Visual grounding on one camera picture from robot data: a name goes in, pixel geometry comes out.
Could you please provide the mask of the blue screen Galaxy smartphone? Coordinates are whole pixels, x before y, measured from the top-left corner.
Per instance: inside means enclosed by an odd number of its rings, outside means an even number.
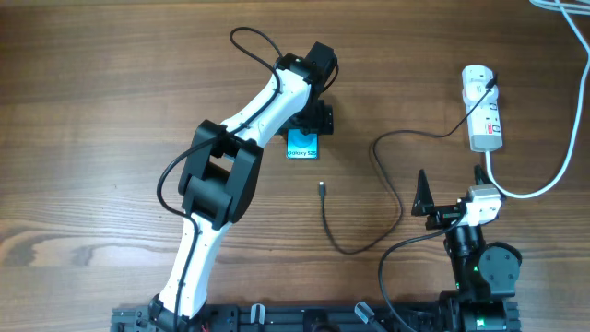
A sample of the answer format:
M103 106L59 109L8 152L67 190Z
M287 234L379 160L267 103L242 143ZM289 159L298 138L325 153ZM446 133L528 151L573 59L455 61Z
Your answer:
M286 156L292 160L316 160L318 157L318 135L304 135L300 129L290 129Z

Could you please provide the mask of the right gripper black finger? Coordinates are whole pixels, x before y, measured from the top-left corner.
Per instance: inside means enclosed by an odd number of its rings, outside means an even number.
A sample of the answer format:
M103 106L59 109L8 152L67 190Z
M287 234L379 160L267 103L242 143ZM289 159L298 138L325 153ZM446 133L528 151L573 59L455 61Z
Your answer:
M474 167L474 177L476 186L474 189L475 199L484 199L497 197L498 199L505 199L506 195L503 194L496 185L491 182L489 176L483 171L483 168L477 164Z
M428 179L423 169L419 170L417 191L411 209L411 215L415 217L430 215L435 205L431 195Z

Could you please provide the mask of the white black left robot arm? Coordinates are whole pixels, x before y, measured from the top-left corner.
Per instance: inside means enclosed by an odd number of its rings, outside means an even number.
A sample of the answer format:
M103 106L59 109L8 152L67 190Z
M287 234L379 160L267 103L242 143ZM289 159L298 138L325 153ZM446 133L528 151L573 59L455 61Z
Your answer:
M336 77L335 51L316 42L304 57L279 56L265 87L239 112L216 124L203 121L178 184L183 236L165 288L148 306L158 331L195 331L207 302L207 284L223 237L254 197L265 145L291 130L331 135L333 109L321 100Z

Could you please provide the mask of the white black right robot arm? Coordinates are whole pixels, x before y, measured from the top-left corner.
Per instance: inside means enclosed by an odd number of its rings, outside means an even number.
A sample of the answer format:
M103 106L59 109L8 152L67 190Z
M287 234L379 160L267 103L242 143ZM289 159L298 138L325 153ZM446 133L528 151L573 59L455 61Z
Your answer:
M476 166L476 184L452 205L434 203L427 175L418 173L411 209L425 216L425 228L442 231L450 258L455 290L440 294L438 329L441 331L520 331L522 323L515 296L522 255L507 243L487 243L483 227L499 217L501 192Z

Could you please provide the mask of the white power strip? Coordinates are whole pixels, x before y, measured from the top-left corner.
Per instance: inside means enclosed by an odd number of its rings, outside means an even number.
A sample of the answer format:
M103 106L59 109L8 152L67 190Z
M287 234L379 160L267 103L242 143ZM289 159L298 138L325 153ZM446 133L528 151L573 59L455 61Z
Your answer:
M463 88L466 83L471 81L491 81L488 87L497 87L497 77L484 65L468 65L463 69ZM471 150L483 153L501 148L502 125L498 100L490 103L477 101L474 104L465 104L465 106L468 113L466 121Z

